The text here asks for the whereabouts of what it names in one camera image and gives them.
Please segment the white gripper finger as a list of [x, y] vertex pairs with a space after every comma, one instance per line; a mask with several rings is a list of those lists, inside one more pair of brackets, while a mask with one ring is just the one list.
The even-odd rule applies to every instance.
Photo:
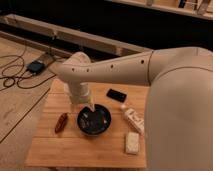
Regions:
[[91, 111], [95, 111], [95, 104], [94, 103], [88, 103], [88, 107]]

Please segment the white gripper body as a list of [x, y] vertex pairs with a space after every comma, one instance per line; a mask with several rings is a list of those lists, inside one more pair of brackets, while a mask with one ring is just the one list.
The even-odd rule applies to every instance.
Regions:
[[69, 84], [68, 90], [73, 104], [86, 104], [91, 101], [91, 91], [87, 83]]

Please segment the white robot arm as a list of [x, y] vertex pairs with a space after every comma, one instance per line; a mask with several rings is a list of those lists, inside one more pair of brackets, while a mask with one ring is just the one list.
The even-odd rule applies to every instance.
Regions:
[[89, 100], [90, 82], [147, 86], [147, 171], [213, 171], [213, 50], [169, 48], [94, 63], [77, 52], [57, 76], [75, 103]]

